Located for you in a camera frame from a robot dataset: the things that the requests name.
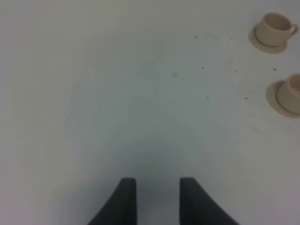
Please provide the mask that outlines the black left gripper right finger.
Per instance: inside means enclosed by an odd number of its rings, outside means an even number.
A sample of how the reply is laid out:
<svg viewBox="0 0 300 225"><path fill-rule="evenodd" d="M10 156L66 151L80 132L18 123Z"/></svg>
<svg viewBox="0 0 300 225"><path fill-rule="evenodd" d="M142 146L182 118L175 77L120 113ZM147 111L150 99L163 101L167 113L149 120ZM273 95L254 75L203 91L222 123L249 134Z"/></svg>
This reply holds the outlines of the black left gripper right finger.
<svg viewBox="0 0 300 225"><path fill-rule="evenodd" d="M181 225L236 225L194 178L180 179L179 217Z"/></svg>

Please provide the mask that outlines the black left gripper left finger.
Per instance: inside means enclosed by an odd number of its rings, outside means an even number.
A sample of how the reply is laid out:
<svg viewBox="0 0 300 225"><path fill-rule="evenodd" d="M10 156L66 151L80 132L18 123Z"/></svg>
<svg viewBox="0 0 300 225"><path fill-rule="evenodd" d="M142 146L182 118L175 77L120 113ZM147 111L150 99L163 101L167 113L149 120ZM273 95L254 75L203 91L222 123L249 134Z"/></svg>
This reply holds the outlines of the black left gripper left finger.
<svg viewBox="0 0 300 225"><path fill-rule="evenodd" d="M89 225L136 225L136 180L121 179Z"/></svg>

